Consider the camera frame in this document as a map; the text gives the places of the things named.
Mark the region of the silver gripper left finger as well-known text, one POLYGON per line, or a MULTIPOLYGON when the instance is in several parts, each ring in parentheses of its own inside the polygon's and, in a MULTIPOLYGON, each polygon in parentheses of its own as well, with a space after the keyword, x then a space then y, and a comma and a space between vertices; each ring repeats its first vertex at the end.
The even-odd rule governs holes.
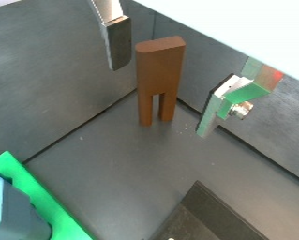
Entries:
POLYGON ((131 18, 124 14, 119 0, 88 0, 106 42, 112 71, 131 60, 131 18))

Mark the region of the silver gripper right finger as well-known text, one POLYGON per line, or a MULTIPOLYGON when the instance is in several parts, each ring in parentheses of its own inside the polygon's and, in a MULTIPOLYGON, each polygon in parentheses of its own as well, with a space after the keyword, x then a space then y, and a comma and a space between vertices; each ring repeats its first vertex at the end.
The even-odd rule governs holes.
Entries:
POLYGON ((240 75, 228 77, 210 90, 202 117, 195 132, 206 138, 210 132, 227 120, 230 116, 240 120, 253 109, 251 100, 269 95, 285 73, 254 58, 248 58, 240 75))

